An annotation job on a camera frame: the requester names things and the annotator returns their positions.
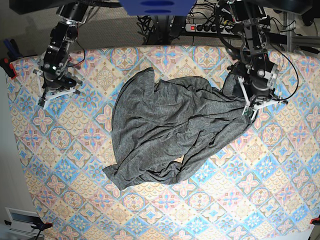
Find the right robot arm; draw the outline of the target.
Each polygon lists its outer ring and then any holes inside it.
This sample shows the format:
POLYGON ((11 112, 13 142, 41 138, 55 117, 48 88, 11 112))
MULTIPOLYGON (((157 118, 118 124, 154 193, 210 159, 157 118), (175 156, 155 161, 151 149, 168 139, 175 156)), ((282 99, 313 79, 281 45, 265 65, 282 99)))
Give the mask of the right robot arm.
POLYGON ((82 2, 72 2, 60 6, 56 13, 60 21, 52 29, 50 43, 38 60, 37 69, 33 71, 38 78, 37 105, 43 109, 56 98, 79 95, 77 88, 83 84, 81 79, 69 71, 76 66, 72 63, 69 47, 76 42, 79 25, 86 22, 91 10, 82 2))

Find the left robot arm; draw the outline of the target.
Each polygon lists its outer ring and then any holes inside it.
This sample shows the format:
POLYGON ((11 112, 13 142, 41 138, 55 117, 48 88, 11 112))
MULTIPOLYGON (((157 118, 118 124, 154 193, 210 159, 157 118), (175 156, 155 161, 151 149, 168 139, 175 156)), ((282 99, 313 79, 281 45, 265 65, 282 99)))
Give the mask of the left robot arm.
POLYGON ((260 21, 267 15, 263 7, 245 0, 221 0, 215 10, 217 17, 222 16, 223 11, 230 13, 231 32, 242 41, 240 48, 234 47, 224 40, 221 29, 217 29, 219 39, 236 60, 227 68, 229 73, 225 83, 229 84, 232 96, 245 100, 242 115, 254 121, 259 110, 279 103, 287 104, 287 100, 275 94, 279 69, 269 59, 266 49, 269 37, 260 26, 260 21))

